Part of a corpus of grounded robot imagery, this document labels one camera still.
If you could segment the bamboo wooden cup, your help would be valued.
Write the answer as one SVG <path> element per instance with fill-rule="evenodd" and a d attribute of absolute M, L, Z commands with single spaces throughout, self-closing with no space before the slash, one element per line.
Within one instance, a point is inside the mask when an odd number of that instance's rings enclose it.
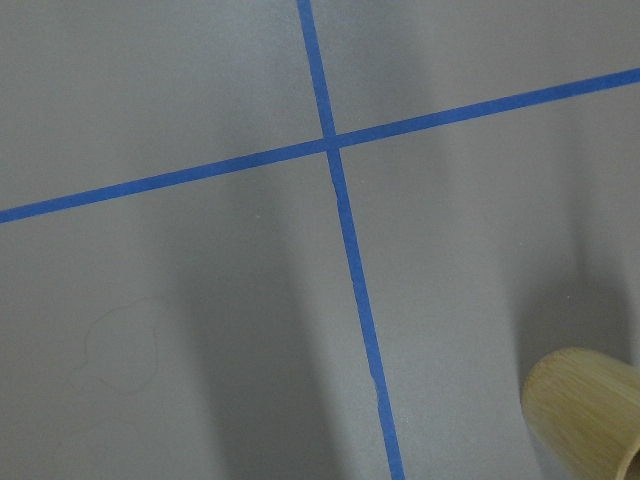
<path fill-rule="evenodd" d="M 521 391 L 535 437 L 574 479 L 639 477 L 639 369 L 566 348 L 530 370 Z"/>

